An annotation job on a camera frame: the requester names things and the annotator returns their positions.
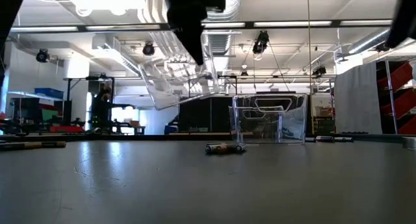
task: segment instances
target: ceiling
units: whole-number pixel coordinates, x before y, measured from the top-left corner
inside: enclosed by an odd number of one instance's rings
[[[273,21],[273,20],[307,20],[307,0],[241,0],[238,21]],[[395,0],[310,0],[311,20],[330,19],[386,19],[392,18]],[[75,13],[75,6],[68,0],[24,0],[15,26],[26,25],[102,25],[115,23],[140,23],[136,10],[128,10],[122,16],[115,16],[109,10],[97,10],[88,17],[80,17]],[[343,28],[337,29],[271,29],[268,30],[272,48],[268,48],[261,60],[254,60],[250,46],[257,37],[259,30],[241,30],[232,39],[232,52],[228,70],[240,70],[243,64],[249,69],[249,74],[270,75],[276,68],[284,68],[282,72],[288,74],[299,73],[323,53],[331,53],[330,49],[337,44],[352,44],[376,28]],[[309,35],[311,52],[309,57]],[[25,39],[30,41],[67,41],[95,56],[92,50],[92,33],[73,34],[30,34]],[[142,54],[141,46],[151,41],[148,32],[121,32],[107,35],[115,36],[129,51],[129,56],[137,63],[149,57]],[[99,65],[92,67],[93,71],[123,71],[122,66],[106,58],[95,58],[100,64],[107,64],[103,68]],[[333,60],[325,62],[327,72],[331,73]]]

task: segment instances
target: white curtain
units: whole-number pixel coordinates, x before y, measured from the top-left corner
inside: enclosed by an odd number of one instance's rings
[[[338,75],[334,94],[337,133],[382,134],[375,62]]]

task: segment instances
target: transparent container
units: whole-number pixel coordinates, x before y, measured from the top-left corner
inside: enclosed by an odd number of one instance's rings
[[[197,66],[189,56],[152,60],[138,68],[157,110],[209,97],[219,92],[212,53],[204,45],[204,65]]]
[[[238,144],[305,143],[307,95],[237,95],[229,111]]]

